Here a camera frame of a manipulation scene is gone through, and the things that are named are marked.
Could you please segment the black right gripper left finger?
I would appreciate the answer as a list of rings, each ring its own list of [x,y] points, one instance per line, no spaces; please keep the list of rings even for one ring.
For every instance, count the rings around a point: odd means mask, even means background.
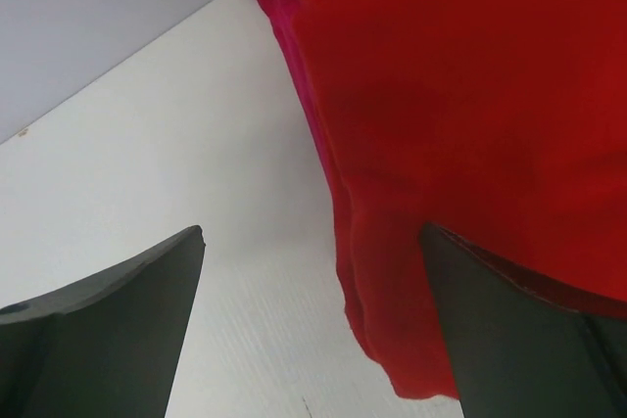
[[[1,310],[4,417],[163,417],[204,259],[200,227]]]

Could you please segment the red t shirt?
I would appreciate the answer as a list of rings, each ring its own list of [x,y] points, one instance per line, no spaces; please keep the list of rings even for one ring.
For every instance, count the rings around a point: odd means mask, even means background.
[[[428,223],[626,297],[626,0],[258,0],[332,194],[336,269],[395,393],[457,397]]]

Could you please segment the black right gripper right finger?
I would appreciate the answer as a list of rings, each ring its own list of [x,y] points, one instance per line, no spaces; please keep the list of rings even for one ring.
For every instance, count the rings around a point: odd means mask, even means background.
[[[625,416],[625,302],[434,225],[420,244],[464,416]]]

